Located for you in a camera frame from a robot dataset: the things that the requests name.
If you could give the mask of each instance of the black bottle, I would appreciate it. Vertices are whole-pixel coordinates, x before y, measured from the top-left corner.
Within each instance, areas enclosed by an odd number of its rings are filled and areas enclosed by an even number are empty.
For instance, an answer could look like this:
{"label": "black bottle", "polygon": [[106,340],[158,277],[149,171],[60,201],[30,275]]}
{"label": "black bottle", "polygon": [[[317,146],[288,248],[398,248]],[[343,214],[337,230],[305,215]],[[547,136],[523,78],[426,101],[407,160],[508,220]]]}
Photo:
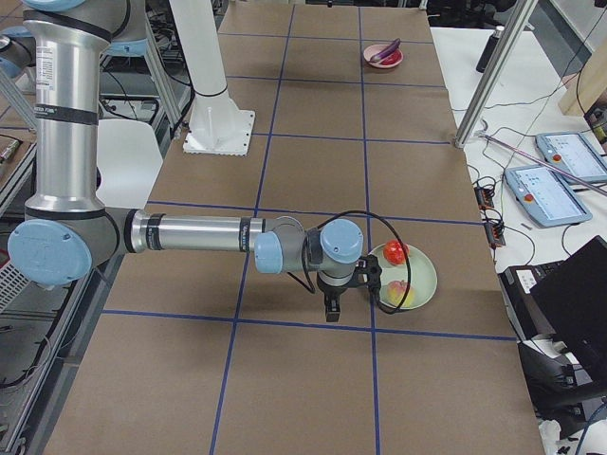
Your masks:
{"label": "black bottle", "polygon": [[504,27],[497,26],[495,28],[495,31],[493,32],[493,34],[491,36],[489,36],[487,45],[485,46],[485,50],[481,54],[481,59],[478,61],[478,64],[476,64],[476,70],[479,73],[485,72],[485,68],[487,68],[487,64],[489,63],[491,54],[495,50],[495,46],[497,46],[497,42],[499,41],[503,32],[504,32]]}

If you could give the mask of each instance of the blue joint cap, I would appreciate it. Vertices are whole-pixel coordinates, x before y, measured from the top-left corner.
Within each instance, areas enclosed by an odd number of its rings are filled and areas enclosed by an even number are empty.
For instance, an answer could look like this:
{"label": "blue joint cap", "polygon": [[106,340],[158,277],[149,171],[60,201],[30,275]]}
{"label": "blue joint cap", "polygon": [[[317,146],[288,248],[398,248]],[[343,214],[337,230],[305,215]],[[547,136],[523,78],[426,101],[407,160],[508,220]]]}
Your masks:
{"label": "blue joint cap", "polygon": [[0,68],[9,76],[11,79],[16,78],[21,74],[21,68],[11,62],[10,60],[3,59],[0,57]]}
{"label": "blue joint cap", "polygon": [[261,273],[283,271],[283,248],[274,232],[264,232],[255,239],[255,266]]}
{"label": "blue joint cap", "polygon": [[113,57],[143,57],[148,50],[148,40],[116,41],[104,52]]}
{"label": "blue joint cap", "polygon": [[76,8],[86,0],[21,0],[30,8],[40,11],[61,12]]}
{"label": "blue joint cap", "polygon": [[0,34],[7,35],[9,38],[33,38],[34,35],[23,26],[8,27],[0,31]]}
{"label": "blue joint cap", "polygon": [[55,221],[27,220],[9,237],[10,261],[26,278],[47,286],[82,278],[93,260],[84,240]]}
{"label": "blue joint cap", "polygon": [[360,228],[350,220],[332,221],[321,230],[322,251],[336,263],[355,263],[362,254],[363,242]]}

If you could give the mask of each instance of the bowl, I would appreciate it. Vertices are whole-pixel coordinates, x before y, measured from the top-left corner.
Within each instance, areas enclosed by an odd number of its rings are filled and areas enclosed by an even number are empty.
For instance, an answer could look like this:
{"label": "bowl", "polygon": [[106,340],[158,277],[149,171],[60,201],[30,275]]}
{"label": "bowl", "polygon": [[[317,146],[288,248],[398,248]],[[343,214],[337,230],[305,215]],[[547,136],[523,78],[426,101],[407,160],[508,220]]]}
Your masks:
{"label": "bowl", "polygon": [[362,52],[362,57],[364,58],[364,61],[366,63],[368,63],[370,66],[373,66],[375,68],[381,68],[381,69],[389,69],[389,68],[394,68],[395,66],[399,66],[400,63],[404,59],[403,53],[400,49],[395,50],[395,54],[397,55],[397,60],[392,64],[382,64],[381,62],[372,64],[371,62],[369,62],[369,60],[371,60],[371,57],[373,57],[377,53],[381,52],[383,49],[386,48],[386,46],[387,45],[370,45],[369,47],[364,49],[364,51]]}
{"label": "bowl", "polygon": [[[371,254],[377,256],[377,261],[381,267],[381,289],[379,291],[379,300],[386,306],[395,308],[396,305],[389,303],[386,299],[388,283],[393,281],[407,281],[407,265],[391,265],[383,257],[383,247],[385,244],[376,246]],[[430,301],[436,292],[438,278],[436,269],[432,261],[421,250],[415,246],[407,244],[409,247],[409,263],[411,264],[411,288],[415,291],[414,300],[401,307],[402,310],[413,310],[425,305]]]}

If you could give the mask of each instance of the white desk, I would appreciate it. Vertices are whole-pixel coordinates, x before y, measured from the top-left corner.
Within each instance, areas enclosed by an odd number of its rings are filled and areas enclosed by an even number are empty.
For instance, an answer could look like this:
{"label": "white desk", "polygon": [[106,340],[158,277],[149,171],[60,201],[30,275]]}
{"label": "white desk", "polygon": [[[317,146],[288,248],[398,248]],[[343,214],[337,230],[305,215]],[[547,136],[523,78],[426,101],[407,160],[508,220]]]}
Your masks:
{"label": "white desk", "polygon": [[[481,73],[478,73],[474,68],[490,34],[491,30],[432,29],[432,36],[436,43],[445,83],[450,92],[451,106],[455,110],[468,107],[469,100],[481,79]],[[510,56],[487,106],[496,103],[535,100],[552,93],[559,81],[560,76],[548,61],[533,33],[526,31]],[[564,88],[561,88],[549,99],[543,113],[536,120],[529,134],[588,129],[583,118],[567,117],[561,113],[558,102],[564,91]],[[490,134],[502,126],[524,133],[542,110],[544,103],[545,100],[540,100],[531,105],[486,109],[483,113],[483,119],[489,125],[488,131]],[[454,115],[455,121],[459,123],[464,116],[464,112],[455,111]],[[601,150],[592,133],[587,133],[586,136]],[[521,136],[508,130],[502,130],[496,137],[515,146],[522,139]],[[491,175],[499,180],[503,171],[482,155],[485,146],[486,141],[484,139],[471,138],[465,147],[468,163],[476,167],[481,175]],[[532,137],[526,137],[521,142],[520,148],[528,153],[540,156],[535,150]],[[486,154],[505,165],[511,152],[495,144],[489,144]],[[528,164],[533,163],[515,156],[509,166],[518,167]],[[474,171],[471,171],[470,175],[472,179],[476,178]],[[592,191],[581,192],[579,196],[592,212],[593,219],[567,230],[564,244],[569,252],[576,251],[595,235],[599,234],[607,238],[607,199]],[[537,227],[519,206],[509,190],[504,190],[502,198],[499,185],[496,189],[494,201],[496,208],[504,215],[507,226],[523,231],[534,240],[536,253],[532,261],[533,264],[556,261],[567,257],[566,252],[561,247],[561,235],[565,227]],[[505,238],[506,246],[497,249],[496,270],[498,272],[503,271],[510,265],[524,264],[531,257],[532,246],[523,235],[506,230]]]}

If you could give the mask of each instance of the screen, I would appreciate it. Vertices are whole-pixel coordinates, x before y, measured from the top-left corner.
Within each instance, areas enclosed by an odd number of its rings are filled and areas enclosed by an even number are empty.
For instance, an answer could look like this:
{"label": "screen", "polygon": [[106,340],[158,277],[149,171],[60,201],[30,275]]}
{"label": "screen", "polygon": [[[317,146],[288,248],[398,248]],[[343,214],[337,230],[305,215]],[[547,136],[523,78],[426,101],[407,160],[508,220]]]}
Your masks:
{"label": "screen", "polygon": [[579,205],[546,168],[530,168],[517,171],[519,181],[548,220],[561,220],[583,215]]}
{"label": "screen", "polygon": [[599,236],[531,288],[531,295],[593,380],[607,379],[607,243]]}
{"label": "screen", "polygon": [[588,146],[578,135],[553,135],[545,138],[576,177],[607,175],[605,168],[597,161],[597,156],[588,150]]}

